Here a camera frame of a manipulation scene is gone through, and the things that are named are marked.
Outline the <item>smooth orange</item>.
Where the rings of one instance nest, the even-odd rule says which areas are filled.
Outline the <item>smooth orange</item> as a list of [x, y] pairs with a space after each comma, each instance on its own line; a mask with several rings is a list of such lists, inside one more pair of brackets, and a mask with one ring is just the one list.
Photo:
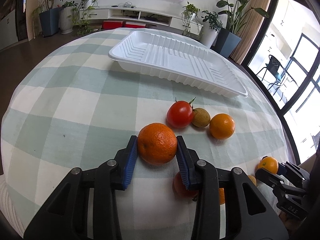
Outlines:
[[258, 164], [257, 169], [265, 169], [268, 172], [272, 173], [272, 174], [277, 174], [278, 172], [278, 161], [277, 159], [275, 159], [274, 157], [263, 157], [263, 159], [261, 159], [261, 161]]
[[209, 123], [211, 135], [219, 140], [230, 138], [235, 131], [234, 119], [225, 113], [220, 113], [212, 117]]

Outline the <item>left red storage box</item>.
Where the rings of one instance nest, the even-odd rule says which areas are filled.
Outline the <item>left red storage box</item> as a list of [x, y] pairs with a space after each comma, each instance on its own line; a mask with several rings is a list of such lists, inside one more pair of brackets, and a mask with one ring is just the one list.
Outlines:
[[112, 30], [117, 28], [122, 28], [124, 25], [123, 21], [103, 21], [102, 29], [103, 30]]

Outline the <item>bushy plant white pot right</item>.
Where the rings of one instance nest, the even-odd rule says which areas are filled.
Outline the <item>bushy plant white pot right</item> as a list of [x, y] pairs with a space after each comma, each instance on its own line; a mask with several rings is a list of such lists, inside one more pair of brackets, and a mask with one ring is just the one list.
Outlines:
[[204, 10], [202, 13], [202, 22], [204, 23], [204, 26], [200, 41], [204, 46], [210, 49], [222, 28], [222, 21], [219, 20], [219, 15], [216, 12]]

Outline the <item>tall plant blue pot left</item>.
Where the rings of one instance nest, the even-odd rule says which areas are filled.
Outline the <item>tall plant blue pot left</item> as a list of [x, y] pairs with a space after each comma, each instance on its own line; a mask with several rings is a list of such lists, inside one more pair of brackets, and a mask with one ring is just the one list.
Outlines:
[[55, 0], [44, 0], [45, 11], [39, 13], [42, 34], [44, 37], [53, 36], [59, 29], [59, 9], [54, 8]]

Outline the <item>large leaf plant blue pot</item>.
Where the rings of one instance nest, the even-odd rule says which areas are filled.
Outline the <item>large leaf plant blue pot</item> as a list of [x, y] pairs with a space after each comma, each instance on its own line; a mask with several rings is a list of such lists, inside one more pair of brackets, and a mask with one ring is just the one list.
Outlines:
[[246, 25], [246, 7], [250, 0], [235, 0], [229, 3], [228, 0], [219, 0], [216, 4], [218, 8], [225, 8], [218, 12], [218, 15], [226, 15], [226, 26], [222, 28], [217, 36], [215, 51], [225, 58], [228, 58], [236, 46], [240, 43], [241, 38], [238, 36], [240, 30]]

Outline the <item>green checkered tablecloth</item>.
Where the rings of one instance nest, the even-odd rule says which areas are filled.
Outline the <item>green checkered tablecloth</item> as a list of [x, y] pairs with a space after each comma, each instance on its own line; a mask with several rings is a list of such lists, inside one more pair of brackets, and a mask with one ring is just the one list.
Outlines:
[[151, 123], [165, 123], [175, 100], [210, 115], [227, 113], [235, 133], [216, 140], [207, 130], [176, 130], [201, 159], [253, 174], [262, 157], [289, 159], [283, 127], [260, 89], [238, 68], [248, 96], [226, 98], [174, 81], [126, 72], [108, 52], [130, 29], [101, 31], [57, 48], [15, 89], [2, 119], [7, 196], [1, 209], [22, 235], [44, 201], [74, 167], [96, 168]]

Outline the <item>plant in white ribbed pot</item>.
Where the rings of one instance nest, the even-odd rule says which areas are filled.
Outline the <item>plant in white ribbed pot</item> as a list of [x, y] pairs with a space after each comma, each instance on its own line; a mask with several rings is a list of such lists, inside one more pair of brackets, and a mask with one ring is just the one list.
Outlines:
[[74, 1], [65, 2], [61, 6], [60, 16], [59, 16], [59, 25], [61, 34], [68, 34], [73, 31], [73, 14], [74, 9], [77, 7], [77, 3]]

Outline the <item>trailing plant on cabinet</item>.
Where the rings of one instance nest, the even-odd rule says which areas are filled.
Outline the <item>trailing plant on cabinet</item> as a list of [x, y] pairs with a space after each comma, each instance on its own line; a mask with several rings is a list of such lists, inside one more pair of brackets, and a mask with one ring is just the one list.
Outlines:
[[181, 13], [181, 20], [183, 22], [183, 36], [191, 37], [193, 34], [191, 32], [191, 28], [193, 25], [196, 26], [196, 33], [194, 35], [200, 35], [202, 24], [200, 22], [200, 19], [198, 17], [198, 13], [200, 12], [200, 9], [197, 8], [193, 3], [187, 2], [187, 4], [183, 7], [184, 11]]
[[92, 31], [89, 26], [90, 12], [98, 6], [98, 0], [81, 0], [72, 10], [72, 24], [76, 27], [76, 35], [84, 36]]

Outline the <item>beige curtain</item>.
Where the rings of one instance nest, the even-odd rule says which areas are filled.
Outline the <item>beige curtain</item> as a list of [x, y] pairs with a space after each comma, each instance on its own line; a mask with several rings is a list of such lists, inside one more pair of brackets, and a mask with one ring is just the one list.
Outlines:
[[261, 8], [267, 11], [270, 5], [270, 1], [271, 0], [251, 0], [248, 3], [246, 11], [249, 12], [245, 16], [246, 24], [239, 33], [241, 41], [230, 55], [230, 58], [236, 63], [242, 64], [264, 20], [263, 16], [261, 16], [258, 12], [251, 8]]

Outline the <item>white plastic tray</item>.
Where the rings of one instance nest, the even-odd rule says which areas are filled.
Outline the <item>white plastic tray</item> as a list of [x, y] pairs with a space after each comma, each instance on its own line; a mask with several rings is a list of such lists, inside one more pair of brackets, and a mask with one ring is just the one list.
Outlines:
[[108, 55], [128, 72], [175, 81], [228, 98], [248, 95], [224, 57], [174, 38], [136, 30]]

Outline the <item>right red storage box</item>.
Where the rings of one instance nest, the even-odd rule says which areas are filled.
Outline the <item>right red storage box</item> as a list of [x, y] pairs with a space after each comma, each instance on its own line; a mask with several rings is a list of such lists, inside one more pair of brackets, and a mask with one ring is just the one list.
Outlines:
[[146, 28], [146, 24], [145, 23], [138, 23], [138, 22], [129, 22], [129, 21], [126, 21], [124, 23], [124, 27], [125, 28], [135, 28], [135, 29], [138, 29], [138, 28]]

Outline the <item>brown-green longan fruit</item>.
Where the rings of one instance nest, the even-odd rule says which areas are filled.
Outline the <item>brown-green longan fruit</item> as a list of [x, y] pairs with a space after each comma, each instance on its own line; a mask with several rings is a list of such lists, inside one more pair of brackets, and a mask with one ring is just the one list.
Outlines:
[[210, 123], [210, 114], [203, 108], [193, 109], [193, 121], [192, 124], [198, 128], [205, 128]]

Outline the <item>large textured orange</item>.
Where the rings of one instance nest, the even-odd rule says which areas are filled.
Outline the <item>large textured orange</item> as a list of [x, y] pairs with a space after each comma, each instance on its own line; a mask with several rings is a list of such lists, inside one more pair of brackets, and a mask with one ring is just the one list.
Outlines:
[[165, 124], [157, 122], [148, 124], [139, 132], [137, 150], [140, 158], [148, 164], [166, 164], [176, 155], [176, 135]]

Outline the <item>trailing plant on cabinet left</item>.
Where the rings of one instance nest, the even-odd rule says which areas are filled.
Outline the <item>trailing plant on cabinet left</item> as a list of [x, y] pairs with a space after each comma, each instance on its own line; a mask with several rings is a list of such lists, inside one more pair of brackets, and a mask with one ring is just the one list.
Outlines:
[[90, 12], [98, 6], [98, 0], [81, 0], [72, 10], [72, 24], [76, 27], [76, 35], [84, 36], [92, 31], [89, 26]]

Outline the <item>red storage box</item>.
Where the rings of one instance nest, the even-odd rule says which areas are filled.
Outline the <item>red storage box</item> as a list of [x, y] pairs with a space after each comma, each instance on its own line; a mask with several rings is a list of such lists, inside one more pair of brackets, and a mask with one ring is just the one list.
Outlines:
[[145, 23], [138, 23], [138, 22], [129, 22], [129, 21], [126, 21], [124, 23], [124, 27], [125, 28], [135, 28], [135, 29], [138, 29], [138, 28], [146, 28], [146, 24]]
[[123, 21], [103, 21], [102, 29], [103, 30], [112, 30], [117, 28], [122, 28], [124, 25]]

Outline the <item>black balcony chair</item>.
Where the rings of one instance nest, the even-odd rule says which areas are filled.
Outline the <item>black balcony chair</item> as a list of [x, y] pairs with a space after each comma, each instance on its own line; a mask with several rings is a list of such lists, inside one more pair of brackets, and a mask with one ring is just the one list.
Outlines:
[[270, 54], [268, 56], [268, 59], [269, 62], [266, 63], [265, 66], [261, 68], [261, 70], [259, 70], [259, 72], [257, 72], [256, 76], [259, 77], [260, 72], [264, 70], [264, 74], [261, 78], [261, 82], [263, 82], [267, 72], [269, 72], [275, 78], [275, 81], [268, 84], [267, 90], [270, 91], [271, 88], [275, 87], [274, 93], [272, 94], [275, 95], [278, 92], [279, 88], [287, 80], [288, 73], [275, 56]]

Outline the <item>white tv cabinet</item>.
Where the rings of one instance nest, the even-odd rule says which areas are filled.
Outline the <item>white tv cabinet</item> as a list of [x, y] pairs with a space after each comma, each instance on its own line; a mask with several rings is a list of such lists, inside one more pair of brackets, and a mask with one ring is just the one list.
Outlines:
[[[89, 25], [93, 28], [102, 29], [103, 21], [126, 21], [145, 23], [146, 28], [183, 33], [184, 27], [181, 15], [173, 15], [167, 12], [145, 8], [126, 8], [120, 6], [98, 6], [90, 12]], [[193, 25], [191, 32], [196, 33]]]

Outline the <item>red tomato with stem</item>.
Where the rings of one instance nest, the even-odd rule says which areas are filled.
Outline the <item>red tomato with stem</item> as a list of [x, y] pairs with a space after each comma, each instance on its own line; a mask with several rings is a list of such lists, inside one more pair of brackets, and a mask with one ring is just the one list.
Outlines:
[[173, 128], [185, 128], [194, 118], [193, 98], [190, 102], [175, 101], [167, 112], [167, 123]]

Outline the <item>trailing plant on cabinet right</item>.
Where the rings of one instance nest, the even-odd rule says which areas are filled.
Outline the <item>trailing plant on cabinet right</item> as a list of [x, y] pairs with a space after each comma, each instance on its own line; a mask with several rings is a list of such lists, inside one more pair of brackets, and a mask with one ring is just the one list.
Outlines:
[[198, 17], [198, 13], [200, 12], [200, 9], [197, 8], [193, 3], [187, 2], [187, 4], [183, 7], [184, 11], [181, 13], [181, 20], [183, 22], [183, 36], [191, 37], [193, 34], [191, 32], [191, 28], [193, 25], [196, 26], [196, 33], [194, 35], [200, 35], [202, 24], [200, 22], [200, 19]]

